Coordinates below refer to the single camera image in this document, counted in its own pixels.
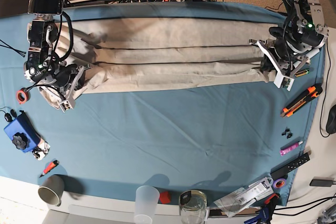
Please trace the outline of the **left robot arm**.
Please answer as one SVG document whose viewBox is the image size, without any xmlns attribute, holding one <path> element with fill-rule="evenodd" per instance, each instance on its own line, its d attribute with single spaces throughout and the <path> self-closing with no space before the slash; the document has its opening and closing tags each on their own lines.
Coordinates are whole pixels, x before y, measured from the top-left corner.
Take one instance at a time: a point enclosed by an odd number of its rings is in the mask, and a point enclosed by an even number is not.
<svg viewBox="0 0 336 224">
<path fill-rule="evenodd" d="M 282 0 L 287 17 L 282 26 L 270 27 L 275 40 L 265 42 L 284 74 L 289 74 L 304 57 L 319 51 L 328 36 L 319 0 Z"/>
</svg>

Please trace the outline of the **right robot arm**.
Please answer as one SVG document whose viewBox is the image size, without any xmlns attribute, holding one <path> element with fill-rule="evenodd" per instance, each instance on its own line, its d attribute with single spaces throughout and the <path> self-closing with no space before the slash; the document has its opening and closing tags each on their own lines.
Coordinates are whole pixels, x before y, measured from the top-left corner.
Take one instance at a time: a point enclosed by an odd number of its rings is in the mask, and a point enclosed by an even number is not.
<svg viewBox="0 0 336 224">
<path fill-rule="evenodd" d="M 83 86 L 87 67 L 67 64 L 74 43 L 71 19 L 63 10 L 65 0 L 29 0 L 28 13 L 35 18 L 27 26 L 29 42 L 24 75 L 32 87 L 50 91 L 64 100 Z M 56 53 L 62 22 L 69 30 L 69 48 L 63 56 Z"/>
</svg>

